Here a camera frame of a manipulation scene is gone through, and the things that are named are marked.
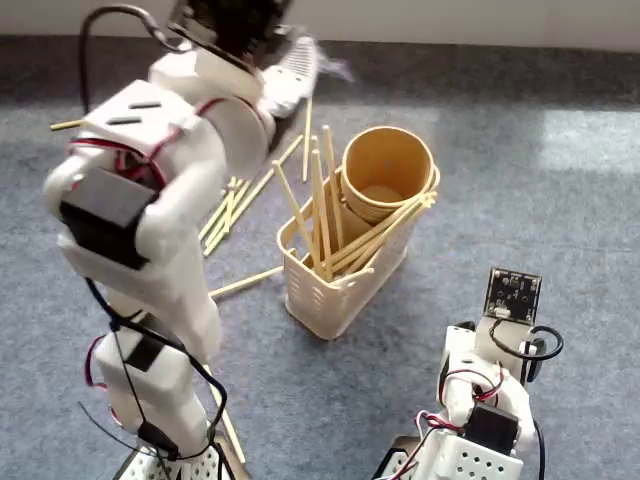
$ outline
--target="beige basket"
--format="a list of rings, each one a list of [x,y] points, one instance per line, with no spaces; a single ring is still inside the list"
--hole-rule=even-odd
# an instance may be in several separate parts
[[[341,169],[338,168],[338,180],[340,174]],[[335,225],[328,180],[324,182],[324,189],[329,224]],[[341,205],[340,208],[345,244],[372,228],[344,206]],[[305,219],[311,217],[311,199],[302,207],[302,214]],[[298,259],[289,250],[298,231],[295,219],[291,218],[277,235],[278,248],[284,255],[287,287],[285,305],[289,313],[320,338],[332,340],[340,336],[405,258],[414,223],[415,217],[400,226],[396,234],[371,257],[362,270],[327,283],[310,268],[312,262],[308,254]],[[335,232],[331,232],[331,245],[334,251],[337,245]]]

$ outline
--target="cup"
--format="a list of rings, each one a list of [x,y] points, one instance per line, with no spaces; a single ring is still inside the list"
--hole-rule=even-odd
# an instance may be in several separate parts
[[[373,127],[355,136],[347,145],[342,166],[347,205],[374,225],[436,182],[427,145],[396,127]]]

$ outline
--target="gray carpet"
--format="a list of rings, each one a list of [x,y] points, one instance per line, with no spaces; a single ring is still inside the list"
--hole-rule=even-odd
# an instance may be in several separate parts
[[[548,479],[631,478],[640,413],[640,57],[579,51],[327,44],[349,85],[323,78],[314,122],[340,150],[366,126],[422,136],[442,170],[435,209],[407,261],[339,340],[325,343],[283,307],[282,278],[225,299],[214,370],[254,478],[371,477],[412,414],[434,409],[445,327],[478,320],[492,265],[543,275],[538,322],[566,337],[531,389]],[[94,98],[145,75],[159,50],[94,42]],[[106,319],[56,248],[42,182],[80,114],[68,38],[0,40],[0,465],[5,478],[109,479],[127,451],[95,429],[106,402],[82,362]],[[291,161],[289,177],[299,178]],[[300,199],[308,186],[295,182]],[[206,264],[212,287],[281,261],[288,217],[277,183]],[[537,453],[522,478],[536,478]]]

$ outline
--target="white wall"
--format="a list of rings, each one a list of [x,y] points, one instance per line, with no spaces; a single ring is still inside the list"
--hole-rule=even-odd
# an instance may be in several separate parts
[[[2,7],[0,33],[74,34],[87,11],[108,1],[13,1]],[[132,2],[162,21],[173,0]],[[322,39],[640,51],[640,0],[294,0],[289,21]],[[122,18],[96,31],[142,33]]]

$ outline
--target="white robot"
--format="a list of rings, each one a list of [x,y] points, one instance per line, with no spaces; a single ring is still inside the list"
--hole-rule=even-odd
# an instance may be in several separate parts
[[[170,26],[188,40],[151,67],[149,81],[87,112],[69,157],[45,183],[47,207],[66,226],[58,243],[111,318],[96,359],[113,415],[138,438],[143,477],[234,478],[212,441],[226,393],[206,367],[221,335],[196,228],[219,200],[227,169],[251,178],[273,145],[277,117],[315,83],[313,61],[286,68],[291,55],[313,60],[310,37],[293,39],[277,68],[258,67],[288,4],[180,0]],[[80,51],[87,111],[86,40],[91,24],[114,12],[137,16],[168,45],[137,7],[90,14]],[[222,397],[212,421],[192,368]]]
[[[373,478],[517,480],[523,466],[518,455],[537,434],[538,478],[544,479],[544,440],[525,386],[564,342],[553,328],[534,326],[540,281],[536,275],[492,269],[478,325],[447,328],[436,390],[444,410],[438,415],[419,412],[417,444],[392,448]],[[555,337],[552,351],[536,336],[540,332]],[[423,421],[429,427],[426,434]]]

